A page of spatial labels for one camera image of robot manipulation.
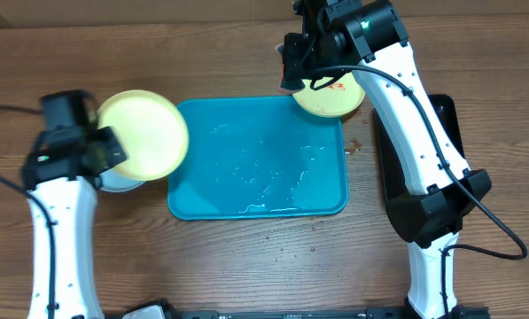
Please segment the light blue plate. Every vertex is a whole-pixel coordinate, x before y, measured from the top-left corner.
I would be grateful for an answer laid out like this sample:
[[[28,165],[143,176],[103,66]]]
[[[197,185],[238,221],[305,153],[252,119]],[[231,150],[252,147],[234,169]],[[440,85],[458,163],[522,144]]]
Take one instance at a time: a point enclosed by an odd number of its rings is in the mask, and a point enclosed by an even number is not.
[[[100,174],[101,190],[113,193],[132,191],[144,184],[144,181],[127,178],[114,168]]]

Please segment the yellow-green plate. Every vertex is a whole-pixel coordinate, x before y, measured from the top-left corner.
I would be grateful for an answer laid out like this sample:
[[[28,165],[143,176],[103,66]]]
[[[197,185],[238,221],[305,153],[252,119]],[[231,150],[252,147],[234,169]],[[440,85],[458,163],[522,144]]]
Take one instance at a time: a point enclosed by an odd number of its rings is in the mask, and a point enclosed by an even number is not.
[[[153,181],[174,172],[189,148],[189,130],[177,107],[160,94],[133,89],[109,97],[98,109],[127,159],[114,167],[126,178]]]
[[[304,80],[305,88],[292,96],[306,111],[322,117],[340,117],[355,110],[365,98],[365,92],[352,74],[346,74],[329,86],[312,90],[311,81]]]

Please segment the orange and dark sponge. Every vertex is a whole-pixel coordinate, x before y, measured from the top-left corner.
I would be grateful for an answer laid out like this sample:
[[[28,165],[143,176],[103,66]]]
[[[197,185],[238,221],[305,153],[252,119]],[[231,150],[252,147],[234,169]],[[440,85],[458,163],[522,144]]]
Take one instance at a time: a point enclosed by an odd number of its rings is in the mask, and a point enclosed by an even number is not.
[[[287,89],[285,86],[284,86],[284,60],[283,60],[283,50],[284,50],[284,45],[282,43],[279,43],[276,47],[275,47],[275,51],[276,53],[279,55],[279,61],[281,63],[281,66],[280,66],[280,76],[279,76],[279,80],[278,80],[278,92],[281,93],[281,94],[284,94],[284,95],[292,95],[295,93],[295,90],[294,89]]]

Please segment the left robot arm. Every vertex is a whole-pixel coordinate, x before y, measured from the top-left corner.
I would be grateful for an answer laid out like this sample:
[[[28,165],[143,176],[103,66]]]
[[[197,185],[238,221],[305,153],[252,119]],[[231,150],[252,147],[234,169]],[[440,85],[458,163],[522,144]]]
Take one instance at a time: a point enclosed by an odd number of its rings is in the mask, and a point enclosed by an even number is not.
[[[21,168],[34,232],[31,318],[101,318],[93,223],[103,172],[127,155],[85,90],[43,96],[45,128]]]

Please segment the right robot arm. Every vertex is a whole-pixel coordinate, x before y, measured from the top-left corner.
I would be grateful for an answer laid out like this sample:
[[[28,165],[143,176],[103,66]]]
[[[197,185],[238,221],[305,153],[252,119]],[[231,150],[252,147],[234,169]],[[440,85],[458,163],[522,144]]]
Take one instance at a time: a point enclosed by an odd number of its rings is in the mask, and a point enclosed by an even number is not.
[[[293,10],[302,30],[279,49],[282,88],[322,89],[349,74],[374,105],[385,210],[408,245],[400,317],[488,317],[486,308],[458,304],[453,263],[463,217],[491,181],[469,167],[455,113],[426,94],[397,10],[388,1],[296,1]]]

